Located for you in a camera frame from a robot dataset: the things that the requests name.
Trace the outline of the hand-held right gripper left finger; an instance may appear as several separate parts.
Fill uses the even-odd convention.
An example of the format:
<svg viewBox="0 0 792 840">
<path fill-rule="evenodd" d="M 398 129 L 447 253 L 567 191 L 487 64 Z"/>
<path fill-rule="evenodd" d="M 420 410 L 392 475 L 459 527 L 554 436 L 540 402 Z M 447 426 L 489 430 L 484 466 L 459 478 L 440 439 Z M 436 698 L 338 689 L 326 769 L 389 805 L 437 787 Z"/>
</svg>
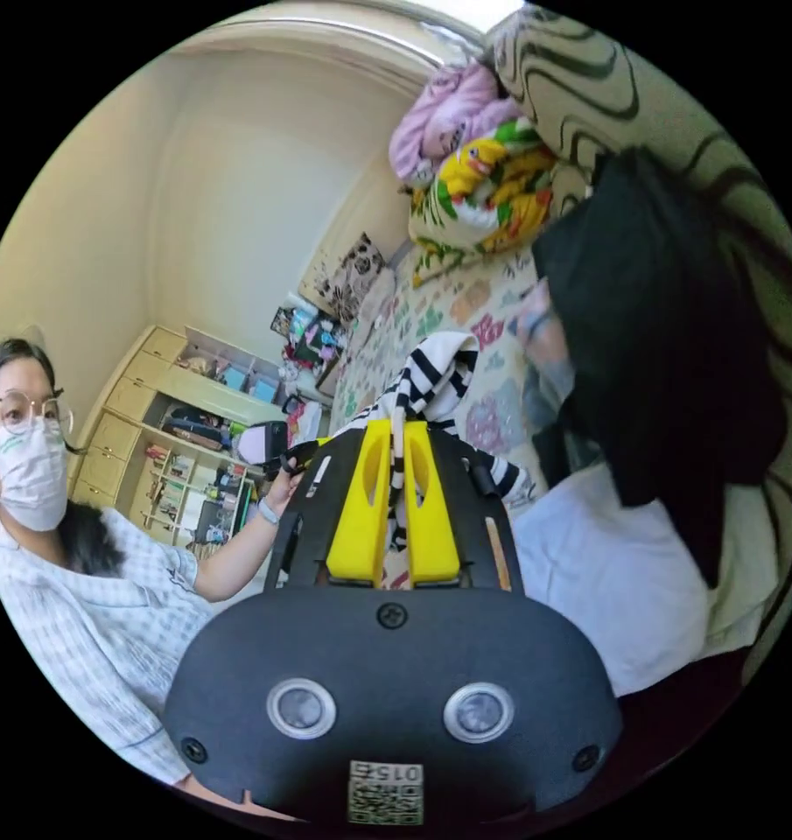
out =
<svg viewBox="0 0 792 840">
<path fill-rule="evenodd" d="M 379 588 L 389 523 L 390 420 L 372 420 L 336 441 L 359 446 L 326 568 L 333 581 Z"/>
</svg>

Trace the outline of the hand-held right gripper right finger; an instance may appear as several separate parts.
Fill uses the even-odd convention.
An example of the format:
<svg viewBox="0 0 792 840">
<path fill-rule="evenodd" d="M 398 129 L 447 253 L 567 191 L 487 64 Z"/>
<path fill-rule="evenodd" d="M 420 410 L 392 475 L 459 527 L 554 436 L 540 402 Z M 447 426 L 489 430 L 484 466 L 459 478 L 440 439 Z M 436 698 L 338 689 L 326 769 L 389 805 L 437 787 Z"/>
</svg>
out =
<svg viewBox="0 0 792 840">
<path fill-rule="evenodd" d="M 405 425 L 403 466 L 410 586 L 448 585 L 460 562 L 427 423 Z"/>
</svg>

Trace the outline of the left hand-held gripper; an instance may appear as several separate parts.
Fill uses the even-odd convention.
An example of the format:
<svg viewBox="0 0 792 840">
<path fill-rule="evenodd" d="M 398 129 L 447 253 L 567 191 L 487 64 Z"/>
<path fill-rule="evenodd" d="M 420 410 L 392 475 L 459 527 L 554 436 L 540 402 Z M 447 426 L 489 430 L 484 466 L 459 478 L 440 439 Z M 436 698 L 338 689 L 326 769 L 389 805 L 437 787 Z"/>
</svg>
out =
<svg viewBox="0 0 792 840">
<path fill-rule="evenodd" d="M 281 470 L 290 477 L 303 473 L 318 450 L 331 438 L 319 437 L 293 445 L 281 454 Z"/>
</svg>

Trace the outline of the person's left hand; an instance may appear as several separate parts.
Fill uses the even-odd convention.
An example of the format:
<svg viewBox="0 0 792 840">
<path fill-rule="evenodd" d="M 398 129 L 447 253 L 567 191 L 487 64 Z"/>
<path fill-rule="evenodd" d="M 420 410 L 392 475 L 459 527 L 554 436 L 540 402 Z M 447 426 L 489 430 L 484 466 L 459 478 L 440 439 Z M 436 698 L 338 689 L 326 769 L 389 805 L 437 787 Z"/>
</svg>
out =
<svg viewBox="0 0 792 840">
<path fill-rule="evenodd" d="M 305 467 L 299 466 L 295 457 L 280 457 L 278 473 L 261 503 L 263 516 L 270 522 L 278 523 L 302 479 L 304 470 Z"/>
</svg>

